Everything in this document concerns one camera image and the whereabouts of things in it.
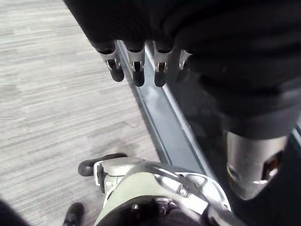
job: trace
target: metal wall base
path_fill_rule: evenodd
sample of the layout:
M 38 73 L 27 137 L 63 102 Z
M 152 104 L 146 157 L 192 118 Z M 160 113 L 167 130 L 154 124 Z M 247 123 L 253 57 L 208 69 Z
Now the metal wall base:
M 117 41 L 125 77 L 132 82 L 127 49 Z M 183 116 L 167 84 L 158 88 L 154 84 L 155 66 L 151 49 L 145 47 L 144 76 L 142 87 L 133 86 L 133 92 L 143 113 L 148 130 L 157 148 L 161 162 L 179 166 L 215 179 L 201 148 Z

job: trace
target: floor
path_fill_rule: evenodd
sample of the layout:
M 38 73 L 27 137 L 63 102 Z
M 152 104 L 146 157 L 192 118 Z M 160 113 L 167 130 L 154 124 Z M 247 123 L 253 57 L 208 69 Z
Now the floor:
M 1 199 L 39 226 L 83 202 L 91 226 L 104 197 L 82 160 L 158 161 L 129 83 L 111 79 L 61 0 L 1 0 L 0 20 Z

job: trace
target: striped carpet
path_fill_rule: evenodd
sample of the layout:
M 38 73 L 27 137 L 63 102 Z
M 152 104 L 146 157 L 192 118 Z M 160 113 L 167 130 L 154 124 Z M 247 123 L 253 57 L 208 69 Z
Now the striped carpet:
M 31 225 L 72 202 L 93 225 L 103 195 L 78 164 L 123 152 L 158 161 L 126 80 L 116 83 L 60 0 L 0 1 L 0 190 Z

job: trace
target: metal cylinder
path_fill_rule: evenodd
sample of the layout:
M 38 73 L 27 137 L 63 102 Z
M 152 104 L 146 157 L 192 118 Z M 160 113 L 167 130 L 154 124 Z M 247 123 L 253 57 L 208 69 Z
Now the metal cylinder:
M 287 136 L 257 140 L 227 133 L 227 172 L 234 192 L 254 198 L 277 174 Z

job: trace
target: robotic hand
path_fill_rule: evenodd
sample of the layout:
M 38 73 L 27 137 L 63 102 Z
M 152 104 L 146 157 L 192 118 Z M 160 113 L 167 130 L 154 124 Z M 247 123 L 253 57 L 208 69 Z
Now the robotic hand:
M 245 225 L 216 181 L 187 169 L 115 153 L 85 160 L 78 170 L 85 177 L 94 175 L 105 194 L 95 226 Z
M 284 0 L 64 0 L 112 78 L 124 74 L 114 41 L 124 41 L 136 86 L 144 83 L 145 41 L 155 43 L 155 83 L 168 54 L 200 76 L 227 131 L 235 193 L 254 198 L 277 174 L 301 110 L 301 3 Z

